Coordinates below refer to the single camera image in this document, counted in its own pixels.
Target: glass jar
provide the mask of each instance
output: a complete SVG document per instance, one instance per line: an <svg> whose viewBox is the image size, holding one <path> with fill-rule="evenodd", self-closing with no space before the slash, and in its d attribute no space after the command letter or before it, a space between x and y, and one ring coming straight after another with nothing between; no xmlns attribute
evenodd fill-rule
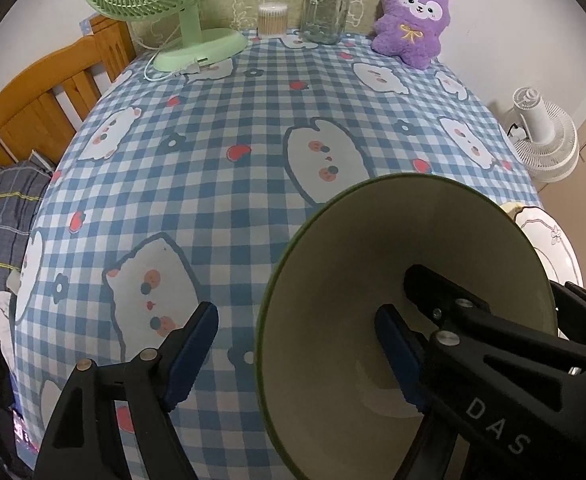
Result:
<svg viewBox="0 0 586 480"><path fill-rule="evenodd" d="M350 2L351 0L304 0L300 37L312 43L340 43Z"/></svg>

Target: stuffed animal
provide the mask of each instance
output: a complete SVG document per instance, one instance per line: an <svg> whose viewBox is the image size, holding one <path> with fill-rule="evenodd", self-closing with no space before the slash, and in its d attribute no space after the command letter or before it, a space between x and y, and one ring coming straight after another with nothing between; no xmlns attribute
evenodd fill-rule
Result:
<svg viewBox="0 0 586 480"><path fill-rule="evenodd" d="M450 23L448 0L382 0L382 7L373 50L425 70L441 51L439 35Z"/></svg>

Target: plate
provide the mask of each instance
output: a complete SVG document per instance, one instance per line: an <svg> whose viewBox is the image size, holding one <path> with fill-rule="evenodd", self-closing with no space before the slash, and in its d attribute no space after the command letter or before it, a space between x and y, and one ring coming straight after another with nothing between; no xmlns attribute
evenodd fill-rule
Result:
<svg viewBox="0 0 586 480"><path fill-rule="evenodd" d="M413 330L436 329L404 295L404 272L417 263L497 316L557 332L544 268L491 200L416 173L347 189L291 240L258 320L260 409L299 480L388 480L402 463L421 415L404 400L373 322L393 303Z"/></svg>
<svg viewBox="0 0 586 480"><path fill-rule="evenodd" d="M553 217L538 207L523 207L514 220L535 248L549 280L583 286L575 251Z"/></svg>

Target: yellow bow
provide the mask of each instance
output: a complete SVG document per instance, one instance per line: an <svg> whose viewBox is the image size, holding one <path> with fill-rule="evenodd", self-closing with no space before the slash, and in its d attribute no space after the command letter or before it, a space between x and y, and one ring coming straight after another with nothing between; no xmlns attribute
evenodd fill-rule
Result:
<svg viewBox="0 0 586 480"><path fill-rule="evenodd" d="M415 38L424 37L424 33L421 30L415 30L414 28L410 28L408 25L405 25L404 23L400 25L400 28L404 32L406 32L406 34L402 36L403 40L408 38L409 40L411 40L411 43L415 43Z"/></svg>

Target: green bowl rim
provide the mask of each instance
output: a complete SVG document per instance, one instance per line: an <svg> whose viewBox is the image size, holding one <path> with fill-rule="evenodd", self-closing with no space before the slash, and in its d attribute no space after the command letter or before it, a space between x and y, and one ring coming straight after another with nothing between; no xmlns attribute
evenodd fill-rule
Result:
<svg viewBox="0 0 586 480"><path fill-rule="evenodd" d="M391 174L371 178L369 180L365 180L363 182L360 182L359 184L355 184L354 186L349 187L348 189L342 191L340 194L337 194L332 199L330 199L329 202L325 203L323 207L318 209L318 211L313 213L313 215L311 217L309 217L304 222L302 227L300 229L298 229L298 231L295 233L295 235L291 238L291 241L288 243L286 249L284 250L284 254L280 258L279 262L276 264L275 270L273 270L273 272L271 273L271 277L269 278L269 282L266 285L266 289L265 289L264 295L262 297L262 302L260 303L260 313L259 313L258 319L257 319L257 335L255 338L255 380L256 380L256 384L257 384L256 394L257 394L258 406L260 407L260 411L262 412L262 419L264 422L264 427L266 428L266 433L268 434L271 442L273 443L273 447L275 448L275 451L278 452L278 454L281 457L284 464L289 468L289 470L293 473L293 475L295 476L295 478L297 480L311 480L311 479L309 477L307 477L302 472L302 470L297 466L297 464L295 464L295 462L293 461L291 456L286 451L284 444L282 444L282 441L279 439L278 433L275 430L275 425L273 424L273 420L271 419L271 414L269 413L269 409L268 409L267 402L266 402L266 396L264 394L264 378L262 375L262 343L263 343L263 336L264 336L264 325L266 323L266 315L269 310L269 303L270 303L271 297L273 295L273 290L275 289L275 283L278 281L279 274L281 273L282 269L284 268L284 265L286 264L287 260L289 259L289 256L291 256L291 253L292 253L293 249L295 248L295 246L297 245L297 243L299 242L300 238L304 235L304 233L307 232L307 230L311 227L311 225L315 222L315 220L317 220L324 212L326 212L338 200L341 200L342 198L346 197L346 195L349 195L349 194L351 194L351 193L353 193L353 192L355 192L365 186L370 186L372 184L375 184L376 182L379 182L382 180L391 180L394 178L431 178L431 179L436 179L436 180L445 180L447 183L455 184L459 187L470 190L474 194L478 195L479 197L481 197L481 199L484 200L484 202L489 203L495 209L500 211L500 213L507 216L508 219L510 219L512 222L512 219L510 218L510 216L508 216L508 214L500 206L498 206L495 202L493 202L493 200L491 200L487 196L483 195L482 193L480 193L476 189L473 189L472 187L467 186L466 184L462 184L461 182L458 182L457 180L453 180L452 178L446 178L444 176L439 176L439 175L435 175L435 174L391 173ZM533 255L535 256L534 261L537 261L539 268L542 271L542 274L545 276L546 271L544 270L544 266L542 265L539 257L535 253L535 248L531 245L531 242L528 240L528 238L524 234L524 231L522 231L522 229L520 229L515 222L512 222L512 224L514 227L517 228L517 231L520 233L522 238L524 238L524 240L526 240L526 243L529 245L529 247L531 248L531 251L533 252ZM548 279L546 280L546 286L548 288L548 296L549 296L549 298L551 298L551 302L554 305L553 291L551 289L551 284L548 281Z"/></svg>

